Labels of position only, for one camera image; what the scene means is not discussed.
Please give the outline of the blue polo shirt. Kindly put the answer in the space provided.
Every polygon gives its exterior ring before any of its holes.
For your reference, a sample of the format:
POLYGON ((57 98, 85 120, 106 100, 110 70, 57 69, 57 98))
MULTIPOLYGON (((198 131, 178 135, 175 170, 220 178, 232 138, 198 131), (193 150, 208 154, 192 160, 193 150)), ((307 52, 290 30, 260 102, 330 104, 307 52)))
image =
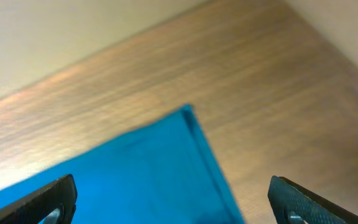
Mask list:
POLYGON ((0 191, 0 208, 71 174, 74 223, 242 223, 190 105, 0 191))

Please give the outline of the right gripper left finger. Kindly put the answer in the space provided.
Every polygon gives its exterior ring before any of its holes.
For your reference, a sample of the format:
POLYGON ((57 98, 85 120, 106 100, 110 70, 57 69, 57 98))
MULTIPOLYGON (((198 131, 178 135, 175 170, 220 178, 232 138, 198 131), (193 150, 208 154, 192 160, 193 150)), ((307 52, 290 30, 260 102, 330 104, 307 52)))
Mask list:
POLYGON ((0 209, 0 224, 70 224, 78 192, 71 174, 64 175, 0 209))

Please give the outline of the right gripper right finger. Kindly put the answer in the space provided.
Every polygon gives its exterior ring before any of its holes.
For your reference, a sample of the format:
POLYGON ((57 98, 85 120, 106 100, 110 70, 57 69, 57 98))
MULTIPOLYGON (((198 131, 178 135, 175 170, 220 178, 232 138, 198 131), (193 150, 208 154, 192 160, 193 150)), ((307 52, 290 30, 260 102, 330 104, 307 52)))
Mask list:
POLYGON ((285 178, 272 176, 268 200, 278 224, 358 224, 358 216, 285 178))

